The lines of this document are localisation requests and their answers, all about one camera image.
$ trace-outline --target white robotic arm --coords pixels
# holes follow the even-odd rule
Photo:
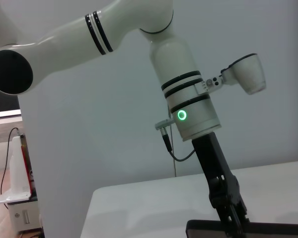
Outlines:
[[[172,0],[117,0],[55,29],[37,43],[1,47],[0,91],[26,92],[55,71],[114,51],[131,30],[163,30],[172,15]]]
[[[237,82],[248,94],[258,92],[266,87],[262,67],[258,56],[251,54],[222,70],[221,76],[205,82],[186,42],[174,34],[172,18],[172,0],[116,0],[50,32],[38,43],[1,47],[0,91],[18,95],[31,90],[55,71],[114,51],[129,31],[140,29],[150,41],[151,62],[173,115],[171,121],[176,123],[184,141],[192,139],[209,183],[210,201],[223,224],[233,224],[241,233],[240,222],[246,221],[246,207],[237,179],[212,133],[221,124],[209,92],[223,83]],[[164,125],[156,126],[162,128],[162,135]]]

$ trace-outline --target black cable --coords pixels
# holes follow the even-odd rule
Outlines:
[[[36,235],[34,235],[34,236],[30,237],[30,238],[34,238],[34,237],[40,237],[40,235],[41,235],[41,233],[39,233],[39,234],[36,234]]]
[[[170,108],[168,106],[168,116],[169,116],[169,119],[171,119],[171,112],[170,112]],[[170,125],[170,134],[171,134],[171,149],[172,151],[174,152],[174,147],[173,147],[173,136],[172,136],[172,124]],[[177,168],[175,166],[175,160],[172,160],[173,161],[173,170],[174,170],[174,176],[177,177]]]
[[[169,151],[169,153],[170,153],[170,155],[172,156],[172,158],[173,158],[175,161],[178,161],[178,162],[186,161],[187,159],[189,159],[189,158],[191,157],[191,155],[194,154],[194,152],[195,152],[195,150],[192,150],[192,152],[191,152],[187,157],[185,157],[185,158],[182,159],[182,160],[179,160],[178,158],[176,158],[176,157],[174,156],[174,154],[173,154],[171,151]]]
[[[4,176],[5,176],[5,171],[6,171],[6,166],[8,164],[8,154],[9,154],[9,143],[10,143],[10,136],[11,136],[11,133],[12,131],[16,129],[17,131],[19,131],[19,128],[18,127],[14,127],[12,128],[12,130],[10,131],[10,134],[9,134],[9,138],[8,138],[8,147],[7,147],[7,150],[6,150],[6,159],[5,159],[5,167],[4,167],[4,173],[3,173],[3,176],[2,176],[2,180],[1,180],[1,186],[0,186],[0,195],[2,194],[2,184],[3,184],[3,179],[4,179]]]

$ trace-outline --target cable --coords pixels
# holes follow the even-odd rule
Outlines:
[[[170,112],[170,109],[168,107],[168,113],[169,113],[169,118],[171,118],[171,112]],[[164,133],[163,131],[161,131],[161,134],[162,134],[162,138],[163,138],[163,141],[164,141],[164,144],[169,152],[169,154],[172,156],[173,158],[173,166],[174,166],[174,172],[175,172],[175,176],[177,177],[176,175],[176,169],[175,169],[175,161],[178,161],[178,162],[183,162],[183,161],[186,161],[187,159],[189,159],[195,152],[195,150],[193,150],[187,157],[185,157],[184,159],[178,159],[177,157],[175,157],[174,155],[174,147],[173,147],[173,135],[172,135],[172,125],[170,125],[170,134],[171,134],[171,143],[170,143],[170,139],[169,139],[169,136],[168,136],[168,133],[167,131],[164,129]]]
[[[170,112],[169,106],[168,106],[168,116],[169,116],[169,118],[171,118],[171,112]],[[173,136],[172,136],[172,124],[170,125],[170,134],[171,134],[171,148],[172,148],[172,151],[174,152]],[[177,168],[175,166],[175,160],[172,160],[172,161],[173,161],[174,176],[177,177]]]
[[[1,186],[0,186],[0,195],[2,194],[2,184],[3,184],[3,179],[4,179],[4,176],[5,176],[5,171],[6,171],[6,166],[8,164],[8,154],[9,154],[9,143],[10,143],[10,136],[11,136],[11,133],[12,131],[16,129],[17,132],[19,133],[19,128],[18,127],[14,127],[11,129],[10,131],[10,134],[9,134],[9,138],[8,138],[8,147],[7,147],[7,150],[6,150],[6,159],[5,159],[5,167],[4,167],[4,173],[3,173],[3,176],[2,176],[2,180],[1,180]]]
[[[183,161],[186,161],[187,159],[189,159],[189,158],[191,157],[191,155],[194,154],[194,152],[195,152],[195,150],[192,150],[192,152],[191,152],[187,157],[185,157],[185,158],[182,159],[182,160],[177,159],[171,151],[169,151],[169,154],[172,156],[172,158],[173,158],[175,161],[183,162]]]
[[[36,235],[34,235],[34,236],[30,237],[30,238],[34,238],[34,237],[40,237],[40,235],[41,235],[41,233],[39,233],[39,234],[36,234]]]

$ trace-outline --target white wall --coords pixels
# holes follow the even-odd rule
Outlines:
[[[37,39],[109,2],[2,5],[24,35]],[[250,97],[235,86],[212,95],[231,168],[298,160],[298,0],[175,0],[174,11],[176,31],[204,78],[249,53],[262,60],[266,91]],[[99,187],[173,176],[153,126],[167,111],[148,53],[146,40],[132,32],[112,55],[54,73],[19,97],[47,238],[79,237]],[[179,157],[192,149],[178,134],[175,140]],[[201,172],[196,158],[177,169]]]

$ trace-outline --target metal bracket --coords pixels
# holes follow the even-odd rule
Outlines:
[[[174,124],[174,119],[173,118],[169,118],[166,120],[162,120],[160,122],[158,122],[157,124],[154,125],[156,130],[160,130],[162,128],[166,128],[167,126],[170,126]]]
[[[223,86],[223,77],[222,75],[210,78],[206,81],[209,93],[219,90]]]

